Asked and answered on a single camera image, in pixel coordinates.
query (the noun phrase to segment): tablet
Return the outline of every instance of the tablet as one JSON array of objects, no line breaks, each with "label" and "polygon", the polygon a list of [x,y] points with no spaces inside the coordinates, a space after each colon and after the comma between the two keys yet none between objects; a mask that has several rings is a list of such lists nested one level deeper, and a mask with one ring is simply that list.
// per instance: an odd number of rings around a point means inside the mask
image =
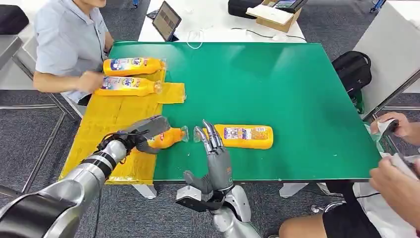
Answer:
[{"label": "tablet", "polygon": [[278,0],[273,7],[294,14],[301,9],[307,1],[308,0]]},{"label": "tablet", "polygon": [[164,1],[160,6],[152,25],[165,41],[173,41],[173,33],[181,22],[181,17]]}]

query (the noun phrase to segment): black bag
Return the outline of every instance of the black bag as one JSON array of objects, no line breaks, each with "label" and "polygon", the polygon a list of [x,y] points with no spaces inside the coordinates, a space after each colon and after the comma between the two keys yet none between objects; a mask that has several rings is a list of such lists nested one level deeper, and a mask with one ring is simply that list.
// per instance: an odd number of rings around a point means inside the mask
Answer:
[{"label": "black bag", "polygon": [[350,97],[353,97],[372,80],[370,58],[361,52],[346,52],[336,58],[332,62],[332,66]]},{"label": "black bag", "polygon": [[0,35],[17,35],[29,24],[18,6],[0,4]]},{"label": "black bag", "polygon": [[261,2],[263,0],[229,0],[227,3],[227,12],[233,16],[256,19],[256,17],[246,14],[246,12],[249,7],[256,7]]}]

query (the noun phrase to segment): white paper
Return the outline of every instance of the white paper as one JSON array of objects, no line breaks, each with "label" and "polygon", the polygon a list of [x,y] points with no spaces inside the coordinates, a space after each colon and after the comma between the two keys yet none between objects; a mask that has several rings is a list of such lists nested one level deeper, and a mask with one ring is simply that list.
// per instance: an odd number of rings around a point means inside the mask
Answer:
[{"label": "white paper", "polygon": [[286,24],[286,22],[293,17],[292,13],[288,13],[265,5],[258,5],[254,8],[249,7],[247,13],[277,22],[281,25]]}]

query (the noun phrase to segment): yellow bottle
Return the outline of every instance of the yellow bottle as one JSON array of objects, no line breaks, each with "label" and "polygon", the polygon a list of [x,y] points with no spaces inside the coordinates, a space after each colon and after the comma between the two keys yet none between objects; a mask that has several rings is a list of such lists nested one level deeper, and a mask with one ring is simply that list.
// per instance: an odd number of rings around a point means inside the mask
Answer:
[{"label": "yellow bottle", "polygon": [[146,96],[150,93],[160,93],[162,83],[146,78],[134,77],[104,77],[104,84],[95,91],[103,96]]},{"label": "yellow bottle", "polygon": [[107,76],[130,76],[152,74],[163,68],[163,62],[155,58],[107,59],[104,74]]},{"label": "yellow bottle", "polygon": [[[225,147],[269,149],[273,145],[273,129],[266,125],[214,125]],[[200,138],[194,133],[194,141]]]},{"label": "yellow bottle", "polygon": [[183,126],[181,128],[170,128],[169,130],[165,131],[162,134],[159,134],[153,139],[148,140],[147,143],[150,147],[158,148],[158,149],[166,149],[176,142],[184,141],[188,142],[190,139],[188,135],[188,127]]}]

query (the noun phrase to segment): black backpack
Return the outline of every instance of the black backpack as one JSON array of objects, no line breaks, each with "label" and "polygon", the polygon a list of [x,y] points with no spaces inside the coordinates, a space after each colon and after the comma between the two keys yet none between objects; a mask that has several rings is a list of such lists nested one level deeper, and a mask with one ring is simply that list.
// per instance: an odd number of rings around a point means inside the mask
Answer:
[{"label": "black backpack", "polygon": [[0,35],[17,35],[29,24],[18,6],[0,4]]},{"label": "black backpack", "polygon": [[348,51],[332,62],[350,98],[372,81],[370,58],[361,52]]}]

